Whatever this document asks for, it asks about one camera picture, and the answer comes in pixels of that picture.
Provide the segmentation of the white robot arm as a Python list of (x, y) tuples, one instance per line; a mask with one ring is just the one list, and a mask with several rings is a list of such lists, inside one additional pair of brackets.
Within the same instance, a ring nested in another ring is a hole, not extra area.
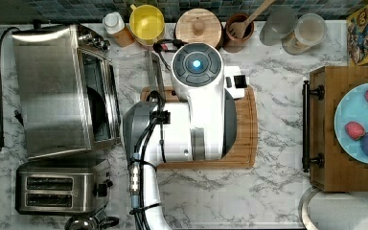
[(136, 230), (172, 230), (163, 215), (158, 165), (221, 159), (237, 136), (234, 98), (225, 89), (217, 49), (205, 43), (179, 48), (171, 73), (176, 103), (152, 91), (148, 101), (135, 104), (123, 118), (130, 213)]

